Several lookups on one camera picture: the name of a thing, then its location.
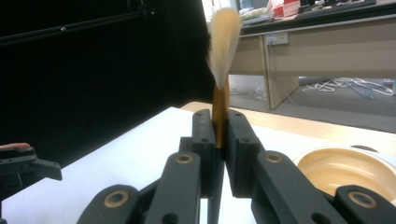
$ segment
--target beige plate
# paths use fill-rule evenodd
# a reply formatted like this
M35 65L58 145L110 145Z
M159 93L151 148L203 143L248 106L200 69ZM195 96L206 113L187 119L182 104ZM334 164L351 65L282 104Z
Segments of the beige plate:
M347 147L317 148L294 163L316 188L332 196L340 186L358 185L396 205L396 168L372 154Z

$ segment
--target red object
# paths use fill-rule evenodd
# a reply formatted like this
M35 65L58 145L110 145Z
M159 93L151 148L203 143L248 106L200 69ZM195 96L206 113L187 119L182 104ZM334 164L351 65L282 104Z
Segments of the red object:
M274 16L281 18L297 14L299 6L300 0L285 0L274 8Z

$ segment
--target white bristles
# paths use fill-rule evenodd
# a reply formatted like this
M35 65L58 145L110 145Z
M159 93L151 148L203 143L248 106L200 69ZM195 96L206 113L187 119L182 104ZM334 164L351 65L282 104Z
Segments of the white bristles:
M210 25L211 40L208 62L216 85L219 90L222 90L239 42L241 17L232 8L222 8L213 16Z

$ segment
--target black clamp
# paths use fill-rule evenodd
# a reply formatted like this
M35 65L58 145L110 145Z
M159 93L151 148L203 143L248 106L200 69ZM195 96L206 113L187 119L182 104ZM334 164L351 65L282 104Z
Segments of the black clamp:
M267 151L246 117L230 110L225 163L233 196L250 198L257 223L394 223L396 207L379 194L344 186L330 196L316 189L285 155ZM112 186L98 193L78 224L199 223L208 198L208 223L218 223L224 158L216 149L208 110L192 118L162 177L140 191Z
M0 178L5 189L22 187L20 173L34 172L41 177L62 180L61 166L57 162L40 160L33 147L8 147L0 150Z

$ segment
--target black backdrop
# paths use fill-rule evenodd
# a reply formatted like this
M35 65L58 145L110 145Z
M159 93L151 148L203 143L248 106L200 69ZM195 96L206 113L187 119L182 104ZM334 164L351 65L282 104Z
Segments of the black backdrop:
M33 39L26 32L128 14L126 1L19 1L31 2L30 10L15 2L0 6L7 9L0 24L0 145L28 142L40 159L65 167L168 106L210 102L201 0L152 1L149 18ZM7 42L10 35L20 41ZM38 179L22 178L25 186Z

